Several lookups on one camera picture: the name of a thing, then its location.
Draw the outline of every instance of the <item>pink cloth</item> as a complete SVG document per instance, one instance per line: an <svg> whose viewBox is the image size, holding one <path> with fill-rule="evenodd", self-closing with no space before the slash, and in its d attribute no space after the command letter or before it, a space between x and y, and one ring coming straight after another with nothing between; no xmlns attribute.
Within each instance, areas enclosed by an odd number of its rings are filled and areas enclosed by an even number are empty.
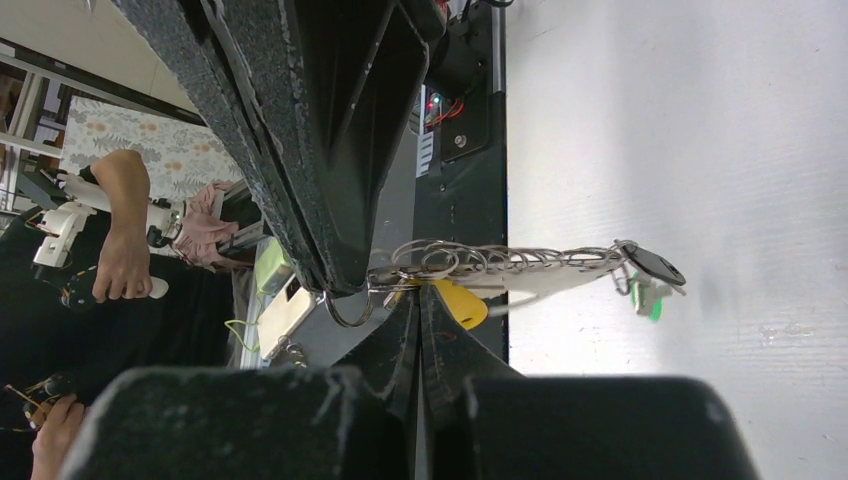
<svg viewBox="0 0 848 480"><path fill-rule="evenodd" d="M250 264L226 258L218 253L218 243L229 240L238 232L238 223L224 222L212 216L218 192L226 192L232 183L213 183L188 201L183 218L183 234L174 248L184 260L195 266L233 269Z"/></svg>

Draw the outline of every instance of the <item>human arm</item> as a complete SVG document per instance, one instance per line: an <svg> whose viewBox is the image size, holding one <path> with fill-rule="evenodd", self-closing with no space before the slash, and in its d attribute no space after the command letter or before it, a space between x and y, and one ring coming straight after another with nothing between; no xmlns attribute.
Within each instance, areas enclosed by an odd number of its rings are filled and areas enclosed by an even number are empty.
<svg viewBox="0 0 848 480"><path fill-rule="evenodd" d="M98 303L150 294L147 204L150 177L133 150L116 150L91 165L91 174L109 198L112 225L103 242L92 294Z"/></svg>
<svg viewBox="0 0 848 480"><path fill-rule="evenodd" d="M31 480L54 480L58 477L62 462L85 417L85 407L75 403L76 398L75 395L60 398L47 414L32 443Z"/></svg>

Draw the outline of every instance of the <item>person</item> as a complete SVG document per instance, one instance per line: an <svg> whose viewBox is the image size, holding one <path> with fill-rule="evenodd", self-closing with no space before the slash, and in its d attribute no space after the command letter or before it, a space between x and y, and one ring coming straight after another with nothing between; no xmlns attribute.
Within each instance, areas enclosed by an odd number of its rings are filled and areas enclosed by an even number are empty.
<svg viewBox="0 0 848 480"><path fill-rule="evenodd" d="M35 226L39 209L13 220L0 237L0 387L24 391L61 372L75 395L56 404L59 410L54 407L33 443L35 432L15 431L28 426L21 399L0 393L4 479L55 476L61 464L56 459L68 445L54 434L66 438L68 429L75 431L82 405L90 405L121 372L226 364L224 322L233 318L230 275L150 255L145 230L150 179L140 155L112 152L80 176L100 185L112 213L88 217L59 274L96 265L92 294L98 303L93 308L71 311L55 286L35 278L32 260L45 236ZM151 272L170 287L158 300L149 298ZM71 427L65 430L47 428L66 419Z"/></svg>

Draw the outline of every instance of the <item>yellow key fob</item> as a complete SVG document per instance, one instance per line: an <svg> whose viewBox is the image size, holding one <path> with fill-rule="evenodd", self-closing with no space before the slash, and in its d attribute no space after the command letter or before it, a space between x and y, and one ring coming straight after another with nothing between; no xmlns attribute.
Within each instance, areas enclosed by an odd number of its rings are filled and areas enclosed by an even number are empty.
<svg viewBox="0 0 848 480"><path fill-rule="evenodd" d="M486 320L489 307L467 288L456 285L450 280L433 280L430 283L438 290L454 320L466 330L471 330Z"/></svg>

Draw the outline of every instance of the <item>metal hook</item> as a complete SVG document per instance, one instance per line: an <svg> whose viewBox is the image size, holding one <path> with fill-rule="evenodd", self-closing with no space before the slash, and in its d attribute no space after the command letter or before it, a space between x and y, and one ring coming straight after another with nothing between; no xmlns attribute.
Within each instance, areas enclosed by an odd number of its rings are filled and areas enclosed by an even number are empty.
<svg viewBox="0 0 848 480"><path fill-rule="evenodd" d="M620 280L615 272L621 270L624 272L624 280ZM610 277L612 277L612 281L615 284L615 291L618 292L621 296L630 295L630 290L632 287L632 282L630 281L630 272L627 270L627 264L622 263L619 267L610 272Z"/></svg>
<svg viewBox="0 0 848 480"><path fill-rule="evenodd" d="M362 315L359 316L359 319L353 323L348 322L341 316L339 310L336 308L335 301L330 298L329 295L327 295L326 291L324 292L322 301L324 302L324 306L327 307L327 312L329 312L330 316L333 317L333 320L339 326L342 326L344 328L356 328L365 325L365 322L367 322L368 319L371 318L371 314L374 312L374 304L371 303L370 289L367 291L365 297L365 310L362 312Z"/></svg>

